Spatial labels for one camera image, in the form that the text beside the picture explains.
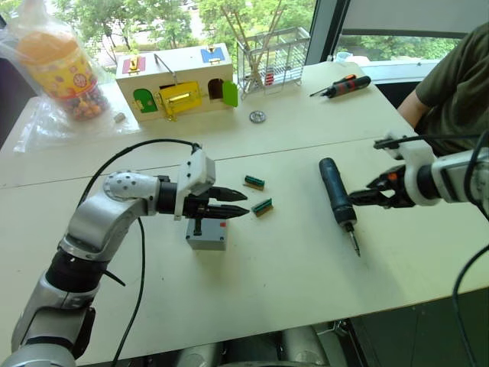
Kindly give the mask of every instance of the red and black screwdriver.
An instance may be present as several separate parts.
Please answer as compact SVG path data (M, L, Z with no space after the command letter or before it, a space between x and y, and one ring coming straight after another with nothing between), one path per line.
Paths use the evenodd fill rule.
M343 83L343 82L347 82L347 81L353 80L353 79L357 79L357 76L354 74L348 74L347 76L341 78L340 80L333 82L333 85ZM328 88L330 88L330 87L328 86L326 88L318 90L317 92L314 92L313 94L309 94L309 97L319 96L321 93L324 93Z
M341 83L333 83L333 85L326 88L326 90L321 93L320 96L326 96L329 98L341 96L342 94L350 93L354 90L363 89L368 86L370 82L371 79L369 76L362 76L360 78L347 80Z

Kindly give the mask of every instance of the olive green shirt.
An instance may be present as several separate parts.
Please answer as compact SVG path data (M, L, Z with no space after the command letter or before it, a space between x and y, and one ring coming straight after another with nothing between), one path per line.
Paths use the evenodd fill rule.
M489 128L489 23L475 28L416 87L432 107L416 127L420 134L480 134ZM436 154L474 148L475 140L435 141Z

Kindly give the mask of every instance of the metal washer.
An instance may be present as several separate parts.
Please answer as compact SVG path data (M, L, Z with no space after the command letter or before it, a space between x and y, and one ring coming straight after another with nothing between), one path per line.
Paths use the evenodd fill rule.
M250 113L250 121L254 124L261 124L263 121L267 119L265 112L262 111L253 111Z

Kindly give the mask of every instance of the small gray block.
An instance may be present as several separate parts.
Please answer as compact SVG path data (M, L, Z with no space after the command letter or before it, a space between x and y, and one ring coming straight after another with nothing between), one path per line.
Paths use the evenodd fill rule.
M196 221L189 219L186 241L194 250L226 250L228 223L225 219L202 219L202 235L194 235Z

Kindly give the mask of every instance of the silver robotic arm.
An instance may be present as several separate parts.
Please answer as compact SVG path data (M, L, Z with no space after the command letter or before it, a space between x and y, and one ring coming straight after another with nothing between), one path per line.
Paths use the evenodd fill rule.
M350 193L355 205L379 205L385 208L431 206L440 200L448 203L470 201L465 191L465 174L473 151L436 158L424 141L396 143L406 134L391 132L375 148L385 149L405 164L392 167L367 185L368 190ZM468 192L480 208L489 213L489 149L482 148L469 177ZM383 192L393 190L392 196Z
M73 214L15 327L14 354L2 367L74 366L89 342L95 319L91 304L100 278L137 218L168 213L176 220L227 219L248 212L239 206L209 205L210 197L246 199L237 191L213 187L214 181L214 162L200 149L180 166L178 183L130 171L109 175L103 190Z

